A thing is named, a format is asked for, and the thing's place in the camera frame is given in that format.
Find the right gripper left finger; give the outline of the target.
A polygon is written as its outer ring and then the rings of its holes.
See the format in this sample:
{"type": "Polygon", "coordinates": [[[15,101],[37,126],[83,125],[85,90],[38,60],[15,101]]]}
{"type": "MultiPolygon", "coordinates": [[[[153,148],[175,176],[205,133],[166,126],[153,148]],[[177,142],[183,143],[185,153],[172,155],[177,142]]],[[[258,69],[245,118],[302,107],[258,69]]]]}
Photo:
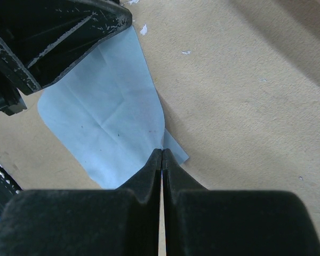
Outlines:
{"type": "Polygon", "coordinates": [[[25,190],[0,221],[0,255],[157,255],[162,151],[112,190],[25,190]]]}

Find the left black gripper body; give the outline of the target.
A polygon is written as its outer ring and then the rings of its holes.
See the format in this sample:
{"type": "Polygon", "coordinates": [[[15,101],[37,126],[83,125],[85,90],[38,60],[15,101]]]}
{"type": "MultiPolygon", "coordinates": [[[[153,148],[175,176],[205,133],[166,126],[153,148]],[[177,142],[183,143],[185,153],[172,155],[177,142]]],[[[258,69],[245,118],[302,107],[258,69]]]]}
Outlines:
{"type": "Polygon", "coordinates": [[[11,87],[0,89],[0,112],[12,116],[25,109],[27,109],[26,104],[17,89],[11,87]]]}

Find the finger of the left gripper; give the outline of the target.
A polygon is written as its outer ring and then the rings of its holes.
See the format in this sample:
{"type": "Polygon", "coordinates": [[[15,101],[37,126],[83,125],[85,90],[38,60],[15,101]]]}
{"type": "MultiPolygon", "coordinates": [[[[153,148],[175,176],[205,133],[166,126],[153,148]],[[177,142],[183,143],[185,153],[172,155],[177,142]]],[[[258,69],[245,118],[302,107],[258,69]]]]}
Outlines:
{"type": "Polygon", "coordinates": [[[119,1],[0,1],[0,79],[40,91],[131,24],[119,1]]]}

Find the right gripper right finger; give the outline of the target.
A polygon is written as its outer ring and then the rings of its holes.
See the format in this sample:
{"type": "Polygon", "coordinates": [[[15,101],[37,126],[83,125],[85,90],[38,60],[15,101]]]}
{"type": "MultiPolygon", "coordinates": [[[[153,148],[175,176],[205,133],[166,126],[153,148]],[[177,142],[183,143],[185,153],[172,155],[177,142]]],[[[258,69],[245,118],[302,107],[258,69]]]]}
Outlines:
{"type": "Polygon", "coordinates": [[[209,190],[162,153],[167,255],[320,255],[302,200],[279,190],[209,190]]]}

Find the blue tape patch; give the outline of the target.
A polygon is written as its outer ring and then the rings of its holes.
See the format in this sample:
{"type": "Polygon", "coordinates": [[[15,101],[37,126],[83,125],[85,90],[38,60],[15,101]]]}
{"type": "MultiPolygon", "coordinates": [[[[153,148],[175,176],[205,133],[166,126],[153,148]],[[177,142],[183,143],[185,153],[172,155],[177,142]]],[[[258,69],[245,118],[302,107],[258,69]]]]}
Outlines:
{"type": "Polygon", "coordinates": [[[99,44],[42,93],[38,113],[101,188],[137,173],[154,149],[188,154],[165,127],[161,102],[133,27],[99,44]]]}

